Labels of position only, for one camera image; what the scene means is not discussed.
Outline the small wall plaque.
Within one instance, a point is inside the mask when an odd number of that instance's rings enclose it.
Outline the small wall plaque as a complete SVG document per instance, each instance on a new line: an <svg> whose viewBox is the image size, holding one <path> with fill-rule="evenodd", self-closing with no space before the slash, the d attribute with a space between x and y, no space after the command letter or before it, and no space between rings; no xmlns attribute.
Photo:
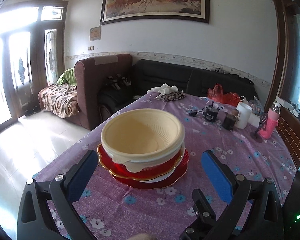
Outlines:
<svg viewBox="0 0 300 240"><path fill-rule="evenodd" d="M89 32L89 41L96 41L101 39L101 26L93 27Z"/></svg>

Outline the white plastic jar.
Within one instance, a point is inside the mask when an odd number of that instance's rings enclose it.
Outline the white plastic jar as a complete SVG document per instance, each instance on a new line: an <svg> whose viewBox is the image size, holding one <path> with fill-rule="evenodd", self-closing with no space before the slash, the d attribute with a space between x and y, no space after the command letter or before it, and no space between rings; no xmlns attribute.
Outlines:
<svg viewBox="0 0 300 240"><path fill-rule="evenodd" d="M243 102L240 102L236 109L239 111L239 114L235 125L238 129L245 129L253 109Z"/></svg>

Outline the purple floral tablecloth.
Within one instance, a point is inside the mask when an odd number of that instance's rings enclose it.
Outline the purple floral tablecloth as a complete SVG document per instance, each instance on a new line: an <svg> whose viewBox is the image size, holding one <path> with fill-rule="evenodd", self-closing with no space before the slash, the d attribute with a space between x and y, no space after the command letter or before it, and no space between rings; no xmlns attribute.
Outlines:
<svg viewBox="0 0 300 240"><path fill-rule="evenodd" d="M187 171L169 187L137 190L115 180L108 170L98 166L79 201L74 203L77 213L98 239L127 239L137 233L149 233L157 239L178 239L196 218L194 189L200 189L216 215L220 215L226 204L200 163L206 150L211 150L235 174L254 181L273 179L279 200L285 200L297 169L279 133L256 142L250 136L253 126L233 131L222 127L231 106L222 105L217 121L211 123L202 115L189 115L190 111L204 108L209 103L207 98L187 95L178 101L162 102L156 96L148 93L125 107L125 111L156 108L175 115L185 127Z"/></svg>

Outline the framed horse painting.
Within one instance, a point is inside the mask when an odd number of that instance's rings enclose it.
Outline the framed horse painting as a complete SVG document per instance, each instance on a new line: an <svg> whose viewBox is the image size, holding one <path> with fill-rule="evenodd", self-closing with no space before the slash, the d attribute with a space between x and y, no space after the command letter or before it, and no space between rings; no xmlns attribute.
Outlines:
<svg viewBox="0 0 300 240"><path fill-rule="evenodd" d="M210 0L103 0L100 24L161 18L209 23Z"/></svg>

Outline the large beige plastic bowl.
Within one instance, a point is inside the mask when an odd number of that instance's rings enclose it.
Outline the large beige plastic bowl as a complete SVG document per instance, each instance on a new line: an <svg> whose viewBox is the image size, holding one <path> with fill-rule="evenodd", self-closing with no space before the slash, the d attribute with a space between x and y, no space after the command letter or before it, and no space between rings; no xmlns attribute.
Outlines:
<svg viewBox="0 0 300 240"><path fill-rule="evenodd" d="M136 141L123 150L128 157L113 157L113 162L120 164L129 172L138 173L144 168L157 166L170 160L182 145L184 146L183 138L168 146L162 140Z"/></svg>

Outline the pink sleeved thermos bottle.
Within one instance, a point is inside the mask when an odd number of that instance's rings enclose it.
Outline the pink sleeved thermos bottle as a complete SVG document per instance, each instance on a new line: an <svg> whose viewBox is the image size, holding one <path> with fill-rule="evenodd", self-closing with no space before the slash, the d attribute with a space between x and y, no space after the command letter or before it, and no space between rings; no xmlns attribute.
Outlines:
<svg viewBox="0 0 300 240"><path fill-rule="evenodd" d="M278 125L280 110L281 105L277 101L274 101L267 113L266 126L259 131L259 135L264 139L269 139Z"/></svg>

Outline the patterned blanket seat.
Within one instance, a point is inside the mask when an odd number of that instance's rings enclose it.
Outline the patterned blanket seat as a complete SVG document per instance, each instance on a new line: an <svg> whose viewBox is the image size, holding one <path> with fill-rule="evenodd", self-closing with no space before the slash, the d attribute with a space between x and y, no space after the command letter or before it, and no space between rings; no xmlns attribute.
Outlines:
<svg viewBox="0 0 300 240"><path fill-rule="evenodd" d="M67 83L53 84L38 93L41 109L52 112L60 118L68 118L80 112L77 101L77 86Z"/></svg>

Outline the white foam bowl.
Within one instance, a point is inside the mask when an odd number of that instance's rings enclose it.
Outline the white foam bowl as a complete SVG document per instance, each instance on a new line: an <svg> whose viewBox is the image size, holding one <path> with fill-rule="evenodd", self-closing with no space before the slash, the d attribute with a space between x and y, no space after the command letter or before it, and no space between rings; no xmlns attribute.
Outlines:
<svg viewBox="0 0 300 240"><path fill-rule="evenodd" d="M179 161L181 161L181 159L183 158L184 152L185 148L182 145L178 153L170 160L157 166L144 168L141 172L151 174L166 174L167 172L170 172L170 170L174 169L177 166Z"/></svg>
<svg viewBox="0 0 300 240"><path fill-rule="evenodd" d="M151 180L143 180L143 181L140 181L140 182L142 182L142 183L157 183L157 182L163 181L166 178L168 178L174 171L175 171L175 168L172 169L170 172L168 172L166 174L158 176L157 178L154 178L154 179L151 179Z"/></svg>

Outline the red plastic bag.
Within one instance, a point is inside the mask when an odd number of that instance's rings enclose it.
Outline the red plastic bag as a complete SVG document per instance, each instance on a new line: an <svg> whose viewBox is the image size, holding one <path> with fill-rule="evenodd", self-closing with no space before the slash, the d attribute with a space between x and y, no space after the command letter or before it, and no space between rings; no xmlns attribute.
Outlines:
<svg viewBox="0 0 300 240"><path fill-rule="evenodd" d="M209 88L207 91L207 97L214 102L228 104L236 107L240 102L240 97L237 93L223 93L223 87L221 84L215 84L214 88Z"/></svg>

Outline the leopard print cloth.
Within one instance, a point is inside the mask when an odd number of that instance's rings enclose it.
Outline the leopard print cloth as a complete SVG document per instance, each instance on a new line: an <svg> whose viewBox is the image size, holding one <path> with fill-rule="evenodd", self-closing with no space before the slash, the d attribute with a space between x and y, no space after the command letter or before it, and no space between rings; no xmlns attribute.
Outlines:
<svg viewBox="0 0 300 240"><path fill-rule="evenodd" d="M185 98L185 96L186 96L186 94L183 93L183 91L171 92L171 93L162 95L161 101L163 101L163 102L178 101L178 100Z"/></svg>

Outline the white tissue pack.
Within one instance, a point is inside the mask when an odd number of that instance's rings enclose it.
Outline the white tissue pack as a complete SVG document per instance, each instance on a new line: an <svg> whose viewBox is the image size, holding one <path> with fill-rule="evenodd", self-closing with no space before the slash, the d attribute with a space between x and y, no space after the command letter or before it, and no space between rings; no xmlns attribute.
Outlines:
<svg viewBox="0 0 300 240"><path fill-rule="evenodd" d="M250 116L249 116L248 123L251 124L252 126L258 128L259 123L260 123L260 119L261 119L260 116L254 114L254 113L251 113Z"/></svg>

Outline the black round jar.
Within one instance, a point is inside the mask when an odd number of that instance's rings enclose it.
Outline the black round jar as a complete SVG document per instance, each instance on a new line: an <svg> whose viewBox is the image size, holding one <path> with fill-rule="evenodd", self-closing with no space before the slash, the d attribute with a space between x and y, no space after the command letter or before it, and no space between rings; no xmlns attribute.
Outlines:
<svg viewBox="0 0 300 240"><path fill-rule="evenodd" d="M208 122L216 122L219 108L214 106L215 102L211 101L209 105L206 105L203 109L204 119Z"/></svg>

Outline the white cloth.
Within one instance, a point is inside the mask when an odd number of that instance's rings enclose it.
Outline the white cloth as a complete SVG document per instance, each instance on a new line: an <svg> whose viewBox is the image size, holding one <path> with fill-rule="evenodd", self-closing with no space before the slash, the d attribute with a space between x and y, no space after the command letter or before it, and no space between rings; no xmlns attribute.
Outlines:
<svg viewBox="0 0 300 240"><path fill-rule="evenodd" d="M147 93L151 93L151 92L158 93L156 99L160 100L163 95L170 94L173 92L178 93L179 90L178 90L177 86L169 86L168 84L165 83L160 87L153 87L150 90L147 90Z"/></svg>

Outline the small beige plastic bowl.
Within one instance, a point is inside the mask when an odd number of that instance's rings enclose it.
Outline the small beige plastic bowl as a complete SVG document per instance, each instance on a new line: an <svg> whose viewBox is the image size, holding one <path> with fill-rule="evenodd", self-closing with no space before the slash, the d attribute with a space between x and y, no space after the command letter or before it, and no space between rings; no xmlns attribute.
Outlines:
<svg viewBox="0 0 300 240"><path fill-rule="evenodd" d="M135 109L119 114L102 128L101 144L113 157L128 157L123 150L136 141L162 140L172 145L185 139L185 128L171 113L159 109Z"/></svg>

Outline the black phone stand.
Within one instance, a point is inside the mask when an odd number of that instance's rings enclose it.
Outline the black phone stand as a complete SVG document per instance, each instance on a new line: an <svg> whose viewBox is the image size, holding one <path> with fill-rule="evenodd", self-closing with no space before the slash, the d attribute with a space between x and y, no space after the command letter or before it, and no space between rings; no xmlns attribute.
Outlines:
<svg viewBox="0 0 300 240"><path fill-rule="evenodd" d="M268 120L268 113L264 113L260 120L257 129L254 132L250 132L250 136L256 141L256 142L262 142L262 138L259 135L259 131L265 130Z"/></svg>

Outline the wooden glass door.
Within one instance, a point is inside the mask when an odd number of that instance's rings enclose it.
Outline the wooden glass door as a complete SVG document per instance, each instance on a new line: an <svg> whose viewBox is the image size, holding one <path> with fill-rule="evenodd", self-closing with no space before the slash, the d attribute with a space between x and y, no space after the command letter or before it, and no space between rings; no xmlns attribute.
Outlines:
<svg viewBox="0 0 300 240"><path fill-rule="evenodd" d="M0 9L0 132L39 111L39 92L64 67L68 2L34 0Z"/></svg>

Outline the dark jar with cork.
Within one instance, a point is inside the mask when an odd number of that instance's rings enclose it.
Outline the dark jar with cork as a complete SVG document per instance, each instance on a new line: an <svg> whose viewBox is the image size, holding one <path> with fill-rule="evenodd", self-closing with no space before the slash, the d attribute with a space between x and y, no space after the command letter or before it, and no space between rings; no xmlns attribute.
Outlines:
<svg viewBox="0 0 300 240"><path fill-rule="evenodd" d="M237 109L232 110L231 113L227 113L225 119L223 121L223 128L232 131L234 129L234 125L238 120L239 111Z"/></svg>

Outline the black leather sofa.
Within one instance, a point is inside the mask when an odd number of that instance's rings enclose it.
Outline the black leather sofa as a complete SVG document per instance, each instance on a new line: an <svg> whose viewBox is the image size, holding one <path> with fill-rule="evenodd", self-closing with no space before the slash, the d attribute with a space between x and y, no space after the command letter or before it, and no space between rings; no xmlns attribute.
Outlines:
<svg viewBox="0 0 300 240"><path fill-rule="evenodd" d="M222 85L225 94L235 92L248 100L258 96L253 81L236 74L223 74L219 68L213 71L139 60L122 74L107 77L97 95L101 121L133 103L138 96L145 95L147 90L164 83L194 96L207 96L208 89L217 83Z"/></svg>

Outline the colourful plastic bag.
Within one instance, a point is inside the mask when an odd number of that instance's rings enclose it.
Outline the colourful plastic bag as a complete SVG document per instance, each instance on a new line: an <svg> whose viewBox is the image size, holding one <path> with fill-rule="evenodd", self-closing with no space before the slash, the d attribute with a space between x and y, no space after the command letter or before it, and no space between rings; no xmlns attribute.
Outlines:
<svg viewBox="0 0 300 240"><path fill-rule="evenodd" d="M252 113L254 115L262 116L264 114L264 107L256 96L254 96L253 99L248 101L248 105L252 108Z"/></svg>

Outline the black adapter plug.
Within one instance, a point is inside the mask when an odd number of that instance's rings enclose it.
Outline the black adapter plug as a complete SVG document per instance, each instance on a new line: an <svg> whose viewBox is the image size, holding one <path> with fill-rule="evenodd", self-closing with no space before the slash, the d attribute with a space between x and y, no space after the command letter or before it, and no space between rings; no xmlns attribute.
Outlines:
<svg viewBox="0 0 300 240"><path fill-rule="evenodd" d="M190 112L188 113L188 115L189 115L189 116L192 116L192 117L196 117L197 111L190 111Z"/></svg>

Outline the wooden sideboard cabinet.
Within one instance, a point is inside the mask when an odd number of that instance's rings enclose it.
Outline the wooden sideboard cabinet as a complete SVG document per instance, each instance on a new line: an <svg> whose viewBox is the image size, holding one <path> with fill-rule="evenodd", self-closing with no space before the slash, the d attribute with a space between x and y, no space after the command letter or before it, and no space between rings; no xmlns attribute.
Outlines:
<svg viewBox="0 0 300 240"><path fill-rule="evenodd" d="M286 108L281 108L277 130L297 168L300 167L300 121Z"/></svg>

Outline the white box on sideboard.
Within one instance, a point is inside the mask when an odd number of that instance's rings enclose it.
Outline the white box on sideboard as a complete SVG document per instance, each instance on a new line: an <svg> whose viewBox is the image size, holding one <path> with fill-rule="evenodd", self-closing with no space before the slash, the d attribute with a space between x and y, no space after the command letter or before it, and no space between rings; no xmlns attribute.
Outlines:
<svg viewBox="0 0 300 240"><path fill-rule="evenodd" d="M283 100L282 98L280 98L278 96L276 97L275 101L278 102L281 107L289 110L290 112L292 112L294 109L294 106L292 106L289 102Z"/></svg>

